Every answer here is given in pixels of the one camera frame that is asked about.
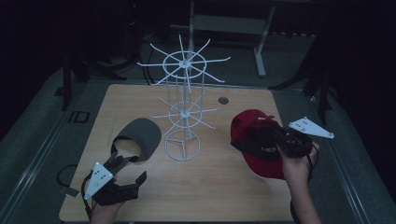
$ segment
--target dark background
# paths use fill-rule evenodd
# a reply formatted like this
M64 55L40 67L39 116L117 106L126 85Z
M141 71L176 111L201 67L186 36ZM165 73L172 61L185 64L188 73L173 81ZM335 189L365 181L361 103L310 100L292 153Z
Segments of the dark background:
M236 11L232 4L237 1L225 5L206 2L197 10L236 16L260 16L262 12L257 7L262 1L245 1ZM339 6L339 1L332 0L290 2L277 2L272 32L317 35L321 40L323 51L313 53L329 55L331 85L395 199L394 3L347 1ZM125 11L127 7L132 14ZM47 78L62 67L68 50L78 49L93 60L105 61L109 54L124 53L117 52L112 40L125 37L120 33L128 25L125 21L138 21L128 35L134 41L127 49L134 54L146 26L166 39L169 24L188 24L189 10L189 1L1 1L0 138Z

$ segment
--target wooden table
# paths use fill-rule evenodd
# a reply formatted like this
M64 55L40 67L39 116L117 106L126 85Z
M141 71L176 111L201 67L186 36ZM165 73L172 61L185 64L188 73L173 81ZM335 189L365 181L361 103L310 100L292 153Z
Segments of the wooden table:
M172 123L166 115L165 86L111 85L106 93L91 135L81 156L71 188L80 189L83 178L97 161L110 156L114 137L129 122L147 118L166 133ZM220 97L229 103L221 105ZM230 145L230 125L234 116L257 108L274 115L280 123L272 93L268 90L205 88L203 124L192 130L199 135L201 150L189 161L176 161L164 150L163 139L148 161L130 164L118 173L118 184L134 183L144 171L147 181L139 198L127 202L119 211L118 221L266 221L292 220L290 193L285 181L254 175L242 154ZM139 150L134 142L122 142L119 155L130 156ZM66 197L60 211L63 221L87 221L83 202Z

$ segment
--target white mount bracket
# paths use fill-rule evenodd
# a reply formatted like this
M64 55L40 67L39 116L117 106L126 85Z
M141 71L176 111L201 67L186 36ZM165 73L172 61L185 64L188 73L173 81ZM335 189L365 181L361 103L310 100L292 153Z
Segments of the white mount bracket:
M300 133L306 133L306 134L311 134L325 138L334 138L333 133L327 132L326 130L318 126L316 123L309 120L307 117L291 122L289 124L289 127Z
M90 199L93 194L107 184L112 178L113 174L111 174L105 166L97 162L93 168L90 184L85 192L84 199Z

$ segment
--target floor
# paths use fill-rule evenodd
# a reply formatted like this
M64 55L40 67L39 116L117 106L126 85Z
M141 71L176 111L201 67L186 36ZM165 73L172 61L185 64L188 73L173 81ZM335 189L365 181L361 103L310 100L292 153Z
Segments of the floor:
M187 40L183 32L176 33L167 43L154 42L153 36L146 40L169 53L179 50L178 35ZM251 44L238 40L244 43L237 46L213 40L202 55L207 60L231 59L224 63L211 63L206 70L225 82L209 79L206 84L261 89L279 84L293 77L313 39L270 35L262 53L267 77L257 76ZM196 48L206 40L206 34L198 34ZM142 61L161 63L164 55L154 51L150 57L151 51L150 45L142 44ZM150 68L149 72L156 81L164 76L160 67ZM70 182L73 176L74 169L70 165L78 163L108 85L147 85L142 68L137 65L118 71L127 80L113 80L93 70L91 74L88 83L73 82L73 101L65 111L61 111L63 98L54 96L63 85L62 70L53 74L0 143L0 156L3 158L0 165L2 223L63 223L58 217L65 197L62 184ZM273 91L285 122L308 116L320 123L318 97L304 96L302 88L305 81L282 91ZM328 101L332 110L326 113L327 125L324 128L333 132L335 138L317 139L322 150L310 183L320 217L324 223L396 223L395 203L383 186L347 113L331 96ZM73 121L78 111L90 113L87 122Z

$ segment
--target red cap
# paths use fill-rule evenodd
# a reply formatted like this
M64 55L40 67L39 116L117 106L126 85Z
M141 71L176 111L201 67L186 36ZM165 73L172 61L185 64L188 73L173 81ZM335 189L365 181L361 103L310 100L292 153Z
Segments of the red cap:
M258 109L241 112L231 123L231 145L242 152L247 165L259 176L285 179L273 127L279 124Z

